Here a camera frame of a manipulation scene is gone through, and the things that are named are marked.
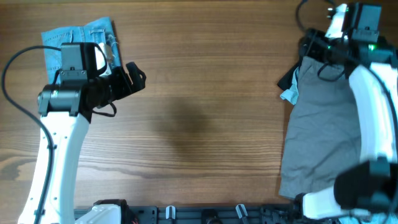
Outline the grey cotton shorts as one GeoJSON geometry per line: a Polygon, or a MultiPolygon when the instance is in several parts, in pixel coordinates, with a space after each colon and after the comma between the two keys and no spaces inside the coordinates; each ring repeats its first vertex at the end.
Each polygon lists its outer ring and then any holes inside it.
{"type": "Polygon", "coordinates": [[[361,133],[355,98],[342,67],[304,57],[298,98],[285,135],[279,194],[294,198],[333,186],[359,162],[361,133]]]}

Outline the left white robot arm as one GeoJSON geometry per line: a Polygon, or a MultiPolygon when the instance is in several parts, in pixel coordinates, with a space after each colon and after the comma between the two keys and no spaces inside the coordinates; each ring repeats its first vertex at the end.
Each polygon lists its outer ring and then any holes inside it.
{"type": "Polygon", "coordinates": [[[97,66],[96,43],[63,43],[61,67],[38,95],[40,146],[19,223],[74,223],[78,160],[93,114],[141,91],[146,75],[133,62],[97,66]]]}

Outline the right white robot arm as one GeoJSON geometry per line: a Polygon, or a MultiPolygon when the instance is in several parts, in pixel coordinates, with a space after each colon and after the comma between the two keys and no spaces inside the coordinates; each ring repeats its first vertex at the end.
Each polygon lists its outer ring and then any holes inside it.
{"type": "Polygon", "coordinates": [[[380,35],[381,12],[378,4],[332,4],[326,32],[305,30],[301,56],[344,68],[358,109],[361,153],[332,187],[296,196],[299,217],[397,213],[397,49],[380,35]]]}

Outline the black shorts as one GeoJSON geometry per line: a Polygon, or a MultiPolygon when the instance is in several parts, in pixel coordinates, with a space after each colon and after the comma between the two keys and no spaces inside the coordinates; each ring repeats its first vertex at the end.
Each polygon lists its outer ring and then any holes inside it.
{"type": "MultiPolygon", "coordinates": [[[[386,63],[397,67],[397,47],[390,44],[384,37],[378,38],[377,42],[364,42],[358,40],[348,40],[342,37],[335,39],[328,39],[329,43],[319,40],[318,43],[328,50],[330,56],[327,62],[322,62],[324,66],[327,65],[342,65],[344,66],[343,75],[348,77],[349,73],[354,70],[354,67],[361,63],[365,66],[373,62],[386,63]]],[[[299,60],[290,68],[290,70],[279,80],[277,86],[281,90],[290,88],[292,75],[294,70],[300,67],[303,63],[303,57],[300,57],[300,41],[298,42],[298,56],[299,60]]]]}

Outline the folded blue denim shorts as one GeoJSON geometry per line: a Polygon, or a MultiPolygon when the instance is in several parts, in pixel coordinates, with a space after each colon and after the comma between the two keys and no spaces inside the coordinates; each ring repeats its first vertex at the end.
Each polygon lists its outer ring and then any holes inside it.
{"type": "MultiPolygon", "coordinates": [[[[59,27],[41,33],[42,43],[46,46],[61,47],[62,43],[95,42],[104,51],[108,59],[108,68],[121,67],[121,58],[118,42],[110,17],[102,17],[85,26],[59,27]]],[[[53,50],[44,50],[47,78],[52,83],[55,72],[60,69],[61,53],[53,50]]]]}

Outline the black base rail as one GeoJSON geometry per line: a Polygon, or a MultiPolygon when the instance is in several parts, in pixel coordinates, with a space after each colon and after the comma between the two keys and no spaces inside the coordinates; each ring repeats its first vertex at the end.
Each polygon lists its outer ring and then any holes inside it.
{"type": "Polygon", "coordinates": [[[239,224],[272,224],[272,223],[303,223],[303,220],[293,220],[287,214],[288,205],[271,204],[265,206],[245,206],[246,221],[239,218],[235,206],[229,207],[176,207],[175,218],[170,221],[166,218],[165,207],[140,206],[130,207],[139,224],[197,224],[204,223],[202,217],[206,212],[214,210],[222,223],[239,224]]]}

